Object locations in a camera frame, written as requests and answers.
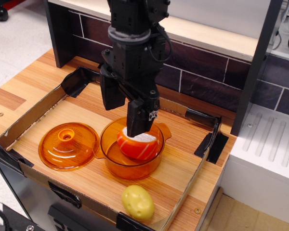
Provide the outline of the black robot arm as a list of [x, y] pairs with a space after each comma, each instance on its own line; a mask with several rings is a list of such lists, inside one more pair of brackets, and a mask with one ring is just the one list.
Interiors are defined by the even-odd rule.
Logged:
[[102, 98], [106, 110], [129, 100], [127, 135], [149, 132], [159, 109], [155, 79], [170, 58], [171, 41], [159, 24], [169, 16], [169, 0], [110, 0], [113, 48], [102, 51], [100, 69]]

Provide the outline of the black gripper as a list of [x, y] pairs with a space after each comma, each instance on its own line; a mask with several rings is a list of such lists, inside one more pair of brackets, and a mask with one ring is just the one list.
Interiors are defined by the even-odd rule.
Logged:
[[113, 48], [102, 51], [100, 86], [104, 107], [112, 110], [128, 103], [127, 135], [149, 132], [159, 109], [155, 78], [165, 62], [165, 38], [111, 39]]

